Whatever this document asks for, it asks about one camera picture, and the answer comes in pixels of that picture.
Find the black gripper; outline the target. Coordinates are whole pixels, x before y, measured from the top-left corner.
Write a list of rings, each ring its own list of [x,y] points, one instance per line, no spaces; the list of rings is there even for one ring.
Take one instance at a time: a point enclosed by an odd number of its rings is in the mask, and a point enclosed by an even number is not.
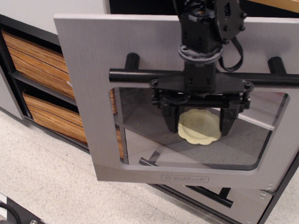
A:
[[[154,91],[153,103],[162,109],[169,131],[178,132],[180,107],[198,106],[220,109],[220,132],[229,134],[238,114],[249,108],[249,94],[254,84],[233,79],[224,73],[217,76],[216,85],[189,84],[182,79],[160,80],[150,84]]]

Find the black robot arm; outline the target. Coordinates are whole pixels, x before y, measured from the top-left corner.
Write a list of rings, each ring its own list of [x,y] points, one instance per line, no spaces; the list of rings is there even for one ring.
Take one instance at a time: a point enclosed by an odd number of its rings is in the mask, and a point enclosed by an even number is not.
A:
[[[162,110],[168,129],[178,131],[184,106],[220,108],[220,133],[229,134],[239,113],[249,108],[253,84],[231,77],[242,65],[217,70],[223,65],[223,45],[232,42],[243,49],[236,36],[245,29],[246,14],[238,0],[173,0],[181,24],[179,54],[182,71],[168,71],[150,81],[153,103]]]

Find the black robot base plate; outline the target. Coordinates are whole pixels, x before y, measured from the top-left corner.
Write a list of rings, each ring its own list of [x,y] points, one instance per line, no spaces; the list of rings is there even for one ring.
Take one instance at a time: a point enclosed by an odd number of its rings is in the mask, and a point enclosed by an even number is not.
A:
[[[19,215],[21,224],[47,224],[47,222],[43,221],[41,218],[34,215],[9,197],[7,197],[6,201],[7,204],[10,205]]]

